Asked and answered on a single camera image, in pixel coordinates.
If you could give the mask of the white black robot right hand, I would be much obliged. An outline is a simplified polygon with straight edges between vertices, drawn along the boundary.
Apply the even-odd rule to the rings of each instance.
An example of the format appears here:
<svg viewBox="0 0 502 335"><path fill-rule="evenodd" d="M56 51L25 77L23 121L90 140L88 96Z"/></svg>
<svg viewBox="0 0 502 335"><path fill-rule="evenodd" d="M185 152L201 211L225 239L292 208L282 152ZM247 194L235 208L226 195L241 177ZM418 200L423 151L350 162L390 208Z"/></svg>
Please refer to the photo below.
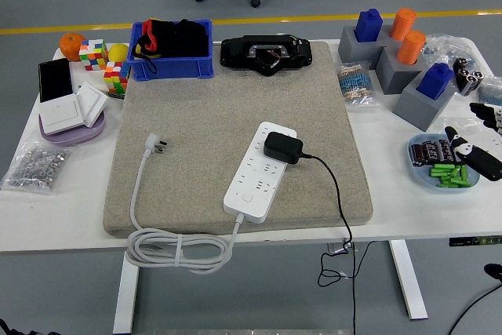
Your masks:
<svg viewBox="0 0 502 335"><path fill-rule="evenodd" d="M469 107L483 121L485 127L501 134L501 106L469 103ZM459 160L488 180L501 179L501 160L465 140L452 126L447 126L445 132L449 145Z"/></svg>

